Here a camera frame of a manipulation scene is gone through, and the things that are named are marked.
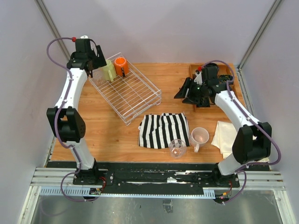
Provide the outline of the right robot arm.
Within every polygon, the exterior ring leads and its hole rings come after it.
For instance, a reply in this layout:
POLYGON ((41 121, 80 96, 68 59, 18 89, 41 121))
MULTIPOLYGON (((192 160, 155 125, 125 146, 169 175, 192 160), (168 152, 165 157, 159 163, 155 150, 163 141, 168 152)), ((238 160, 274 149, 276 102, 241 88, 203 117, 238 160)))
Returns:
POLYGON ((198 105, 204 98, 210 100, 222 109, 237 131, 232 154, 212 170, 213 184, 221 187, 233 179, 241 167, 270 156, 272 128, 269 123, 253 117, 240 103, 230 87, 231 80, 220 81, 216 64, 203 67, 198 76, 201 77, 200 82, 196 77, 187 77, 174 97, 191 105, 198 105))

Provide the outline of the light green mug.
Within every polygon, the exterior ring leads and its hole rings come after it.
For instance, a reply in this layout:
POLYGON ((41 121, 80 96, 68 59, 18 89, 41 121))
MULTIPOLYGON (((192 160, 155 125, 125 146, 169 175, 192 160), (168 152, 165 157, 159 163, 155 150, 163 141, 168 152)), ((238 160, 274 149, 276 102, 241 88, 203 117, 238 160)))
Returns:
POLYGON ((102 73, 102 78, 106 81, 113 82, 117 77, 114 64, 111 60, 106 59, 106 66, 101 67, 100 71, 102 73))

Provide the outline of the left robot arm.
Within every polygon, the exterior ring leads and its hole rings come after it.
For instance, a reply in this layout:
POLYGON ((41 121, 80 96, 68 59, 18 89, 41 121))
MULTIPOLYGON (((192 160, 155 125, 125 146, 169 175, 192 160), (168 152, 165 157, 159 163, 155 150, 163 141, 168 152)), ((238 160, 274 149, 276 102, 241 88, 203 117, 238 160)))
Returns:
POLYGON ((55 62, 55 65, 66 70, 64 88, 55 106, 47 109, 46 116, 54 136, 62 147, 71 150, 76 160, 73 184, 96 185, 106 180, 88 149, 86 125, 78 112, 78 103, 87 79, 93 77, 94 70, 107 63, 99 45, 92 49, 94 40, 87 36, 69 39, 75 44, 69 61, 66 65, 55 62))

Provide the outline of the orange mug black handle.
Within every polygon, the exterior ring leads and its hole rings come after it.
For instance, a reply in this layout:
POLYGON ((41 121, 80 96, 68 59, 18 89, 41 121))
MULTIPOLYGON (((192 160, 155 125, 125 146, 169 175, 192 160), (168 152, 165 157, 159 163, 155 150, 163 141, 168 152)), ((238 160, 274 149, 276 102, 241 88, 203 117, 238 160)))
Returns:
POLYGON ((114 60, 116 74, 125 77, 129 73, 128 62, 124 57, 118 57, 114 60))

